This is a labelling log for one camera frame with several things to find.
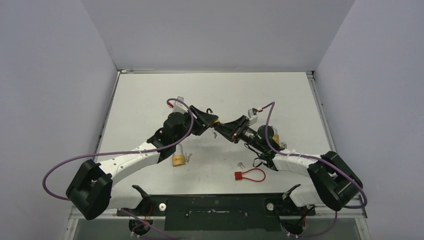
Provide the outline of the yellow black padlock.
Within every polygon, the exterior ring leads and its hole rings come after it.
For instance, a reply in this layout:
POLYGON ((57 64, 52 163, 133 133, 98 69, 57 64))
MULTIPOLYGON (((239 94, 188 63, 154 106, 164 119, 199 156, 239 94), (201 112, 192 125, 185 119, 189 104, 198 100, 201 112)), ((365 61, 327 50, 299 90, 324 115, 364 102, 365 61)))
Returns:
POLYGON ((214 114, 213 110, 211 108, 206 109, 206 113, 208 114, 208 123, 209 127, 212 128, 215 124, 219 123, 219 117, 214 114))

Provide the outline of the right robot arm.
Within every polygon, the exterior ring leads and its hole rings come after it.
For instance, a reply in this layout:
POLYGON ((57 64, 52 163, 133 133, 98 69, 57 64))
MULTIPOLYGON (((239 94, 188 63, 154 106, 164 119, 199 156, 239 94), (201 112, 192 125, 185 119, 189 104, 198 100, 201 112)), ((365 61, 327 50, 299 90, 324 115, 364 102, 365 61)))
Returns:
POLYGON ((338 153, 307 155, 287 150, 275 141, 273 127, 262 125, 254 130, 246 116, 227 123, 215 122, 212 127, 232 143, 242 141, 267 168, 311 180, 310 184, 297 183, 283 194, 286 213, 294 215, 302 207, 312 205, 325 205, 334 211, 354 209, 348 203, 361 192, 363 183, 338 153))

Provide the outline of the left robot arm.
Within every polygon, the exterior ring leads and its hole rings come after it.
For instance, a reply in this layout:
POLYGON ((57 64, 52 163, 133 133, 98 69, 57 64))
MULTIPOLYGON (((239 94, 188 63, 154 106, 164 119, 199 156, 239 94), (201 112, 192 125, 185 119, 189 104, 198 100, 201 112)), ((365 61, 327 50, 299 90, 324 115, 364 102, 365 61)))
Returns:
POLYGON ((176 152, 178 141, 189 135, 200 136, 218 122, 219 117, 190 106, 185 113, 170 113, 153 136, 129 154, 116 153, 109 160, 84 161, 77 170, 66 196, 86 220, 93 220, 105 210, 131 209, 136 215, 149 210, 149 201, 141 188, 130 186, 114 191, 114 186, 133 173, 162 162, 176 152))

